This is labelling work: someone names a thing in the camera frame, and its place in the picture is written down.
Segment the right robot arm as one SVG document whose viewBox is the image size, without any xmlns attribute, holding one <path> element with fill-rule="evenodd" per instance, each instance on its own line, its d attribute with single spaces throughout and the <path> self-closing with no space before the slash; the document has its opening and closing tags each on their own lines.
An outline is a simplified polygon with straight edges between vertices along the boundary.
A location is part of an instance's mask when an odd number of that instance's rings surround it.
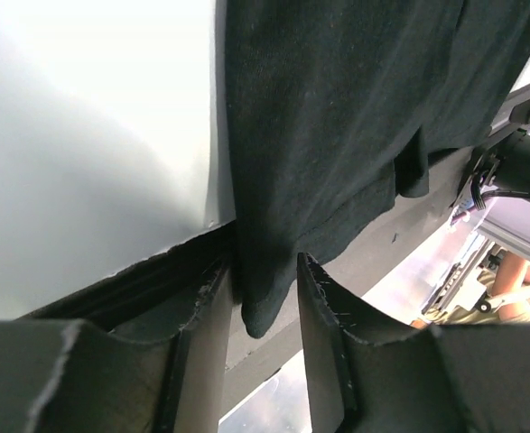
<svg viewBox="0 0 530 433">
<path fill-rule="evenodd" d="M 451 222 L 488 208 L 494 198 L 530 202 L 530 84 L 511 92 L 487 136 L 472 153 Z"/>
</svg>

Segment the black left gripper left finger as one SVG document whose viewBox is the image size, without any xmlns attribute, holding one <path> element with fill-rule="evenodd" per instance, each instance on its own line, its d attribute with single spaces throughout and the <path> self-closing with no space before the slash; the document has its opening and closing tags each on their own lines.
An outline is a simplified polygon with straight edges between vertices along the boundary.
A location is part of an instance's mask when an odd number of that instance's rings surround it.
<svg viewBox="0 0 530 433">
<path fill-rule="evenodd" d="M 147 327 L 0 321 L 0 432 L 215 432 L 232 310 L 212 264 Z"/>
</svg>

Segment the black t shirt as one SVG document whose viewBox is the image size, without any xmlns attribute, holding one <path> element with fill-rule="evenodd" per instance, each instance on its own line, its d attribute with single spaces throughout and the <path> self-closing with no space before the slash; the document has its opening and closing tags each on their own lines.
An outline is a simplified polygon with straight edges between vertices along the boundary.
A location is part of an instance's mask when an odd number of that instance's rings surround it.
<svg viewBox="0 0 530 433">
<path fill-rule="evenodd" d="M 231 1 L 228 147 L 242 318 L 265 335 L 300 252 L 338 257 L 432 158 L 476 144 L 530 57 L 530 1 Z"/>
</svg>

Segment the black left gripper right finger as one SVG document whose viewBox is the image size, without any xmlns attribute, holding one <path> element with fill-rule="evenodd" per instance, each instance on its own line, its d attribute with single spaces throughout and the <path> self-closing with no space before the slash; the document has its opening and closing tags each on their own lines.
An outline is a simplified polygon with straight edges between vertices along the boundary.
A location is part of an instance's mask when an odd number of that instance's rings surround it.
<svg viewBox="0 0 530 433">
<path fill-rule="evenodd" d="M 530 325 L 416 329 L 297 258 L 316 432 L 530 432 Z"/>
</svg>

